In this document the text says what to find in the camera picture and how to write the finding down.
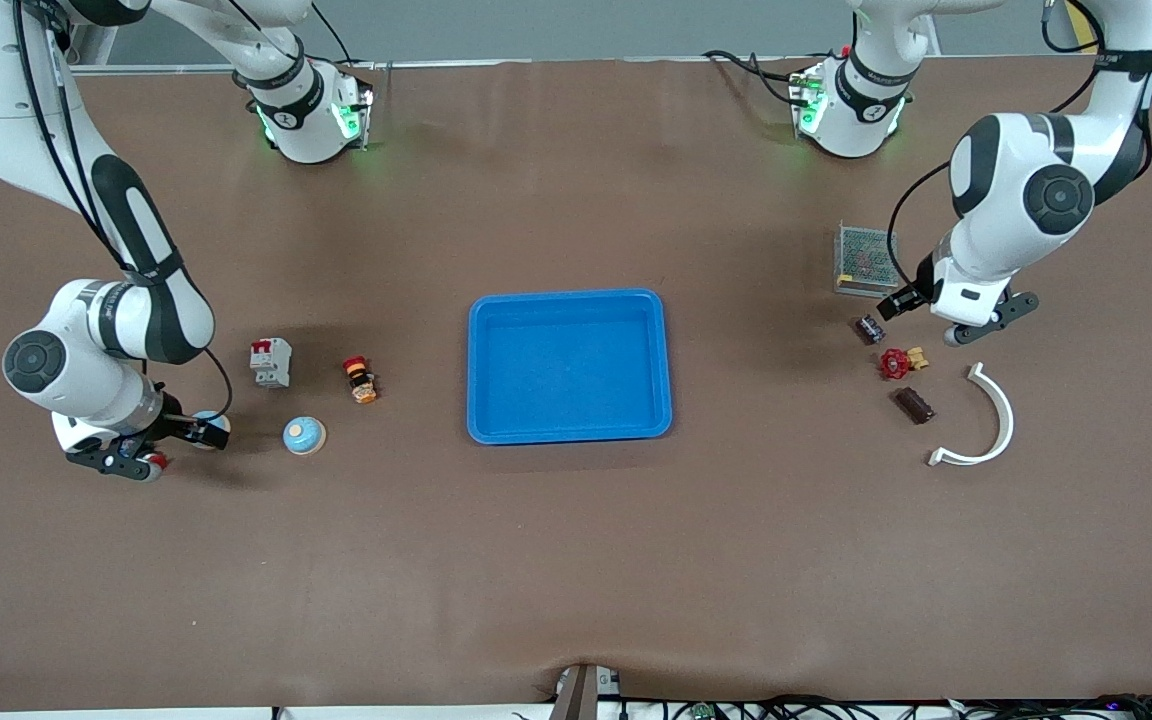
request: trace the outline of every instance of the red toy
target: red toy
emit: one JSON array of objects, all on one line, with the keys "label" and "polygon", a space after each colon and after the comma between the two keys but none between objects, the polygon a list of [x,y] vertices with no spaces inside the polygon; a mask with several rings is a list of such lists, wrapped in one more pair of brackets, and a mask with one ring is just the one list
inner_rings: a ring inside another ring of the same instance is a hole
[{"label": "red toy", "polygon": [[899,381],[909,374],[909,355],[899,347],[893,347],[878,359],[878,369],[888,381]]}]

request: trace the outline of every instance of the brown table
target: brown table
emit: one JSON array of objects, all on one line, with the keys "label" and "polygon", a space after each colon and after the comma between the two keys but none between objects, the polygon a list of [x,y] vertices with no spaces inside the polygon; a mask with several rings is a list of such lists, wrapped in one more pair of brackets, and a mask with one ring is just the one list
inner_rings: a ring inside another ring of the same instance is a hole
[{"label": "brown table", "polygon": [[[847,324],[872,304],[831,289],[840,220],[882,227],[977,118],[1049,108],[1084,63],[931,61],[858,161],[713,65],[395,71],[374,149],[323,167],[270,152],[226,77],[84,81],[215,306],[236,434],[104,478],[0,376],[0,710],[530,702],[577,661],[641,696],[1152,692],[1152,172],[1020,275],[1043,309],[1001,336],[887,325],[927,348],[924,427]],[[952,219],[929,184],[905,258]],[[82,276],[114,274],[78,218],[0,183],[0,355]],[[667,437],[475,445],[471,302],[620,286],[666,304]],[[289,391],[252,385],[262,336],[291,342]],[[1014,442],[927,468],[992,442],[973,361]],[[152,372],[221,400],[205,359]],[[312,457],[279,442],[301,414],[329,429]]]}]

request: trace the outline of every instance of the white plastic handle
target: white plastic handle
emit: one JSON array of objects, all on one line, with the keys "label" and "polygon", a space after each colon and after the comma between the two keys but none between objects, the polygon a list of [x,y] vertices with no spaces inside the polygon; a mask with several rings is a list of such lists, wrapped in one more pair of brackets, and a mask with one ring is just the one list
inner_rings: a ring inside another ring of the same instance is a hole
[{"label": "white plastic handle", "polygon": [[983,370],[984,363],[972,365],[972,369],[968,370],[968,379],[978,384],[980,389],[990,396],[990,400],[993,400],[993,407],[998,410],[998,439],[993,442],[991,450],[979,457],[958,455],[954,450],[938,447],[932,452],[932,457],[927,461],[929,465],[937,465],[940,462],[948,462],[950,465],[978,465],[980,462],[1002,455],[1002,450],[1007,450],[1007,445],[1011,442],[1011,431],[1016,429],[1016,418],[1015,415],[1011,415],[1011,402],[1007,402],[1002,388],[998,387],[998,382],[988,379],[982,372]]}]

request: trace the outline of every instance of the blue tray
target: blue tray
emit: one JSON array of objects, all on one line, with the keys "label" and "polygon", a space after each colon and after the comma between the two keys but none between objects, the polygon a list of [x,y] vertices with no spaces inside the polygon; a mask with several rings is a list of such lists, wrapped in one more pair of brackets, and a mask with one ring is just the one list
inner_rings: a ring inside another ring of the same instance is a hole
[{"label": "blue tray", "polygon": [[471,306],[467,425],[476,441],[650,438],[672,420],[657,293],[488,295]]}]

